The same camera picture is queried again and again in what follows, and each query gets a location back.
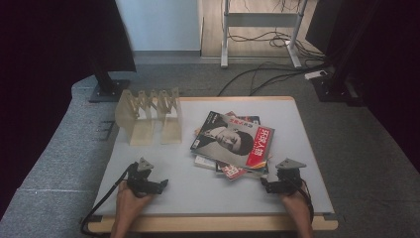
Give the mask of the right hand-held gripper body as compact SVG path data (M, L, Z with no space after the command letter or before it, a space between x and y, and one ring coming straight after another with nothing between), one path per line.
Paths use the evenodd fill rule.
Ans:
M293 194L302 186L300 169L306 165L289 158L275 166L278 181L274 183L275 193Z

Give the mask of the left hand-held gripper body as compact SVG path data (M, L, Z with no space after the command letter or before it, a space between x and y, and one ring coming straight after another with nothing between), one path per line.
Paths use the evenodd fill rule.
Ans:
M158 182L148 180L153 167L144 158L140 158L138 162L129 165L127 185L136 197L153 194L154 189L160 187Z

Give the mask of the red-brown magazine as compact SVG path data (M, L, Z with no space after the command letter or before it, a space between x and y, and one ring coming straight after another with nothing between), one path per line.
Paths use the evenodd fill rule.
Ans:
M223 162L217 162L216 165L217 170L221 171L229 180L238 179L247 173L247 171L242 168L238 168Z

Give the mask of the black-and-white portrait magazine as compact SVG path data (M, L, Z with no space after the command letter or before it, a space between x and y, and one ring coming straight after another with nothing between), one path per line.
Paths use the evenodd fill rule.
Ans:
M210 111L190 151L247 170L266 166L273 139L272 128Z

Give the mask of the dark blue illustrated magazine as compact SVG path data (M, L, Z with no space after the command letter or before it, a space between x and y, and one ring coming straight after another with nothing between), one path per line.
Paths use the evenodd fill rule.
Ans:
M259 116L236 116L233 112L229 112L229 113L227 113L227 115L235 116L235 117L237 117L241 120L251 122L251 123L255 123L255 124L259 124L259 125L261 123ZM217 169L215 171L218 175L224 175L221 171L218 171ZM242 177L249 177L249 178L258 179L259 177L265 177L268 174L268 167L267 167L267 165L265 165L265 167L263 167L263 168L259 168L259 169L256 169L256 170L246 170L246 171L247 171L247 173L245 175L243 175Z

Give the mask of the wooden expanding book rack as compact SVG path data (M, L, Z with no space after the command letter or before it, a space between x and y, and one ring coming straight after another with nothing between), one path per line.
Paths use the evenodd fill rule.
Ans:
M115 110L117 125L127 134L131 146L151 145L154 129L160 123L160 142L182 142L182 112L177 87L171 90L141 90L137 95L122 91Z

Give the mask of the person's left hand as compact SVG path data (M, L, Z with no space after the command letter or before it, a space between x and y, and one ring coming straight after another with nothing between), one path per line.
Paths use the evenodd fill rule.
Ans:
M119 184L117 192L114 227L117 230L128 229L153 198L150 194L136 197L129 189L127 182L123 180Z

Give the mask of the person's right hand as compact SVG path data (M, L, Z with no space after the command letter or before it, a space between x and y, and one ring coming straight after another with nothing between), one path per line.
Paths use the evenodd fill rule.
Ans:
M296 225L302 226L311 224L310 210L301 193L295 192L292 195L281 194L279 197L286 212Z

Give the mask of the black stand with floor base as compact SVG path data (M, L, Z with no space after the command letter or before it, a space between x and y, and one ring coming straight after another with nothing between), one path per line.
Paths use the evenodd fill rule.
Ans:
M364 30L365 7L360 0L318 0L306 39L325 55L334 72L313 79L322 102L352 102L346 85L356 47Z

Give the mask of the white power strip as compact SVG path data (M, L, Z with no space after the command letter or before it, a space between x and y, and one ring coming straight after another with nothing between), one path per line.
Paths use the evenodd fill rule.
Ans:
M326 75L328 75L328 72L326 70L317 70L317 71L305 73L304 78L307 80L310 80L313 78L322 77Z

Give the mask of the dark curtain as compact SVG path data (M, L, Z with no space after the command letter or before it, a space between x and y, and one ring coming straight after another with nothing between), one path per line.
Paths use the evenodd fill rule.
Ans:
M117 0L0 0L0 218L79 80L132 71Z

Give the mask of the black stand with base plate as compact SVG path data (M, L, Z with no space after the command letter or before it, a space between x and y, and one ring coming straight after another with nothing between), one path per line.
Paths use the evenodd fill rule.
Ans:
M97 80L97 85L89 101L92 103L118 102L122 92L129 87L130 81L127 79L113 80L96 59L91 62L91 67Z

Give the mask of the white metal desk frame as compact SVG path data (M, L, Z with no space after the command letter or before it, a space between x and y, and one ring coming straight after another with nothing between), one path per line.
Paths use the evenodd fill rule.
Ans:
M228 67L228 30L230 27L292 28L293 33L286 42L286 49L295 68L302 67L297 55L297 36L304 17L308 0L302 0L296 13L231 13L229 0L222 0L223 39L221 47L221 67Z

